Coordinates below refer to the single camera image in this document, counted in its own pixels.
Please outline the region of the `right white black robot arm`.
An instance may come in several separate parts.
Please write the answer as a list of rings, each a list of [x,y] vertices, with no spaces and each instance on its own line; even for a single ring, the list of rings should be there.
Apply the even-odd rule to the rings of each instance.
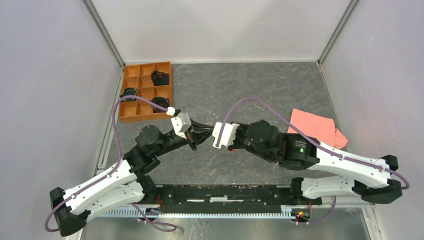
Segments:
[[[331,177],[292,179],[289,199],[295,204],[327,196],[354,196],[372,204],[390,204],[403,195],[402,184],[392,179],[397,158],[368,158],[335,149],[315,138],[282,133],[267,121],[226,124],[229,151],[247,152],[291,171],[332,173]]]

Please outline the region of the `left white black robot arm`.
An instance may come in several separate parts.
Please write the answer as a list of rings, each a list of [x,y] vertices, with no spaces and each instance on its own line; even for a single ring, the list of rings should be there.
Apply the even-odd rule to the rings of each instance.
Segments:
[[[160,164],[158,157],[185,145],[195,151],[215,130],[213,125],[196,122],[182,113],[171,118],[171,123],[172,129],[166,133],[154,125],[143,127],[135,146],[111,167],[77,186],[51,190],[51,212],[44,223],[45,230],[54,231],[49,228],[49,220],[54,217],[55,231],[67,237],[115,207],[140,201],[153,203],[157,188],[147,174]]]

